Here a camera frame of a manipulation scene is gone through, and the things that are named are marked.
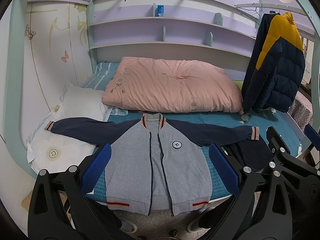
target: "pink tablecloth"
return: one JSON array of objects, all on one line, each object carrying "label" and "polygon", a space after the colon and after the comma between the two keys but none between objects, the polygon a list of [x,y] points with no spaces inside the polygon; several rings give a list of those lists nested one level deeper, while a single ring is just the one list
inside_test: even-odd
[{"label": "pink tablecloth", "polygon": [[308,123],[313,123],[312,104],[299,91],[288,110],[288,114],[291,115],[302,131]]}]

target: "butterfly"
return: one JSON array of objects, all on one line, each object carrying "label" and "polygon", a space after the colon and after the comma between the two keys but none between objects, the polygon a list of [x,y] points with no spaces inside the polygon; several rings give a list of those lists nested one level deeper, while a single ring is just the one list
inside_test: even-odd
[{"label": "butterfly", "polygon": [[29,25],[27,24],[26,30],[24,31],[24,36],[25,36],[25,37],[28,37],[28,39],[31,40],[35,35],[36,35],[36,32],[35,32],[35,31],[30,32],[30,27],[29,27]]},{"label": "butterfly", "polygon": [[64,57],[62,57],[61,59],[64,61],[64,63],[67,63],[67,59],[69,58],[69,55],[67,53],[67,51],[64,51]]}]

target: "jacket cuff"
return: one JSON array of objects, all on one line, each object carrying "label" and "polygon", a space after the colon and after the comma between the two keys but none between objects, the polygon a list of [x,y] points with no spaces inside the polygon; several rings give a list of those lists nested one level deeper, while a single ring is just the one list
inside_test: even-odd
[{"label": "jacket cuff", "polygon": [[51,131],[51,127],[53,126],[53,124],[54,124],[54,121],[50,121],[44,129],[47,131]]},{"label": "jacket cuff", "polygon": [[252,126],[251,140],[259,141],[259,127]]}]

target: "zipper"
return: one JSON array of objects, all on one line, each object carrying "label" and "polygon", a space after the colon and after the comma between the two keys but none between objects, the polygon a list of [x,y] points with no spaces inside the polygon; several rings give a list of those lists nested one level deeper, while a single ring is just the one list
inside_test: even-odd
[{"label": "zipper", "polygon": [[149,155],[150,155],[150,165],[151,165],[151,196],[150,196],[150,208],[149,208],[148,216],[151,213],[152,195],[153,195],[153,165],[152,165],[152,158],[151,158],[151,132],[150,132],[150,139],[149,139]]},{"label": "zipper", "polygon": [[159,145],[160,145],[160,151],[161,151],[161,153],[162,153],[161,166],[162,166],[162,171],[163,171],[165,186],[166,186],[166,188],[167,188],[167,192],[168,192],[168,195],[169,195],[171,216],[174,217],[173,207],[172,207],[172,198],[171,198],[170,191],[169,191],[169,187],[168,187],[167,177],[165,176],[165,172],[164,172],[164,166],[163,166],[164,153],[163,153],[163,150],[162,150],[162,145],[161,145],[161,141],[160,141],[159,134],[158,134],[158,141],[159,141]]}]

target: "white pillow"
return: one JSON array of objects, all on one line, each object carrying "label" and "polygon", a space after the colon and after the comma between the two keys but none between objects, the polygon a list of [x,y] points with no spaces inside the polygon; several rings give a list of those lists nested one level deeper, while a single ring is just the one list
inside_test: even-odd
[{"label": "white pillow", "polygon": [[71,165],[79,165],[91,155],[95,145],[63,135],[53,134],[44,128],[49,121],[69,117],[90,117],[104,121],[112,107],[101,102],[103,91],[81,88],[66,84],[61,99],[36,127],[27,140],[27,159],[30,167],[38,174],[47,169],[50,173],[66,171]]}]

